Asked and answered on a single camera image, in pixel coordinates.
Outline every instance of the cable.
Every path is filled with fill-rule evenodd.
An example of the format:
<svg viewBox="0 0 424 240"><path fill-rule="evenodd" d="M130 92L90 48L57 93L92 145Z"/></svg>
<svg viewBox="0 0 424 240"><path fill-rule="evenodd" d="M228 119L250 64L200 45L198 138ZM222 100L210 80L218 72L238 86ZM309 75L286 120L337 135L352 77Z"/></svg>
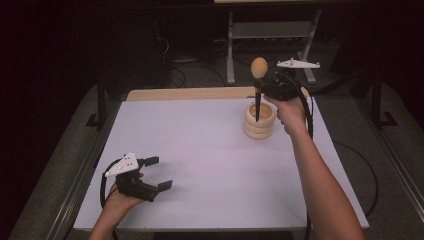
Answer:
<svg viewBox="0 0 424 240"><path fill-rule="evenodd" d="M219 78L220 78L220 80L221 80L222 84L224 85L224 87L226 86L226 84L225 84L225 80L224 80L224 78L221 76L221 74L220 74L218 71L216 71L215 69L211 68L211 67L207 67L207 66L200 66L200 65L199 65L199 66L181 66L181 67L178 67L178 68L205 68L205 69L211 70L212 72L216 73L216 74L219 76Z"/></svg>
<svg viewBox="0 0 424 240"><path fill-rule="evenodd" d="M166 38L163 38L163 37L157 37L156 39L158 39L158 40L162 40L162 41L165 41L165 43L166 43L166 48L165 48L165 50L163 51L163 53L161 54L161 55L164 55L165 56L165 54L168 52L168 50L169 50L169 42L168 42L168 40L166 40Z"/></svg>
<svg viewBox="0 0 424 240"><path fill-rule="evenodd" d="M172 70L175 70L175 71L179 72L179 73L182 75L182 79L181 79L181 78L178 78L177 76L175 76L175 75L173 74ZM185 76L185 74L184 74L181 70L178 70L178 69L176 69L176 68L171 68L171 71L169 71L169 73L170 73L170 75L171 75L171 82L169 83L169 87L171 87L171 83L175 84L175 86L176 86L177 88L181 88L182 86L184 86L184 85L185 85L186 76ZM175 78L175 79L181 80L181 83L180 83L180 84L176 84L176 83L172 80L172 77L173 77L173 78Z"/></svg>
<svg viewBox="0 0 424 240"><path fill-rule="evenodd" d="M375 195L374 195L374 200L373 200L373 202L371 204L370 209L368 209L368 211L365 213L365 217L368 217L372 213L372 211L374 210L375 206L377 205L377 201L378 201L378 196L379 196L379 191L380 190L379 190L379 186L378 186L377 174L375 173L374 168L371 166L371 164L369 163L369 161L362 154L360 154L358 151L356 151L355 149L347 146L346 144L343 144L341 142L338 142L338 141L334 141L333 140L333 143L338 144L340 146L343 146L343 147L351 150L352 152L356 153L368 165L368 167L369 167L369 169L371 171L371 174L372 174L372 176L374 178L374 183L375 183Z"/></svg>
<svg viewBox="0 0 424 240"><path fill-rule="evenodd" d="M290 81L290 83L293 85L293 87L296 89L297 95L300 98L300 101L302 102L303 108L305 110L305 115L306 115L306 120L308 122L308 133L309 136L311 137L311 139L313 139L313 133L314 133L314 128L313 128L313 99L311 97L311 105L312 105L312 113L309 110L309 106L308 106L308 102L306 101L306 97L305 95L303 95L302 90L300 87L298 87L298 85L294 82L294 80L285 73L282 73L286 79L288 79ZM312 223L311 223L311 218L309 217L309 213L308 210L306 210L306 232L305 232L305 236L304 239L308 240L311 234L311 230L312 230Z"/></svg>
<svg viewBox="0 0 424 240"><path fill-rule="evenodd" d="M107 168L106 168L106 171L102 174L102 181L101 181L101 183L100 183L100 205L102 206L102 209L104 208L104 206L105 206L105 203L106 203L106 200L109 198L109 196L113 193L113 192L115 192L116 191L116 189L118 189L118 188L116 188L115 190L113 190L111 193L109 193L109 195L107 196L107 198L105 198L105 189L106 189L106 181L107 181L107 178L105 177L105 174L106 174L106 172L108 172L109 171L109 169L111 169L112 168L112 166L113 165L115 165L117 162L119 162L121 159L117 159L117 160L115 160L115 161L113 161ZM115 230L113 230L113 232L112 232L112 236L113 236L113 239L115 239L115 240L118 240L118 235L116 234L116 231Z"/></svg>

